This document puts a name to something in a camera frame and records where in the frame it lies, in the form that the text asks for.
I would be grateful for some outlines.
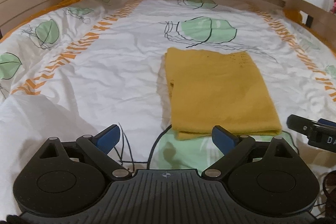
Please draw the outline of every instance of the yellow towel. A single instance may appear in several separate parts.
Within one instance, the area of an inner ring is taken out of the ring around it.
[[[178,139],[209,135],[215,125],[235,135],[280,133],[263,77],[246,52],[169,48],[165,67]]]

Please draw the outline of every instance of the black robot mount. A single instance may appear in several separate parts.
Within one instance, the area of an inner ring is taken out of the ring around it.
[[[320,191],[308,166],[281,137],[256,142],[220,126],[223,152],[197,170],[137,170],[107,156],[118,143],[112,125],[75,142],[49,138],[17,177],[21,219],[34,224],[312,223]]]

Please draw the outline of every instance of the stuffed toy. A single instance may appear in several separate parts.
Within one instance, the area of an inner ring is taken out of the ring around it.
[[[333,0],[334,1],[334,6],[331,8],[331,12],[333,13],[333,14],[336,14],[336,0]]]

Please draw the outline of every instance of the white duvet cover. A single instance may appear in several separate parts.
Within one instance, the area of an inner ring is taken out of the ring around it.
[[[233,0],[83,0],[0,44],[0,219],[20,212],[12,184],[48,137],[73,141],[115,123],[124,134],[119,155],[109,155],[131,171],[147,167],[170,125],[169,47],[247,51],[301,157],[319,179],[334,167],[334,154],[286,127],[290,114],[336,121],[336,59],[301,26]],[[220,154],[206,140],[212,164]],[[158,160],[151,167],[167,168]]]

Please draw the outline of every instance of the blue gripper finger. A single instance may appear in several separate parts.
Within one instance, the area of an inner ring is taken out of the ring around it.
[[[92,138],[92,143],[106,155],[120,140],[120,128],[113,124]]]
[[[237,146],[239,138],[226,129],[220,126],[215,126],[212,129],[212,142],[224,155],[226,155]]]
[[[336,122],[328,121],[326,119],[319,119],[318,122],[325,124],[326,126],[336,127]]]

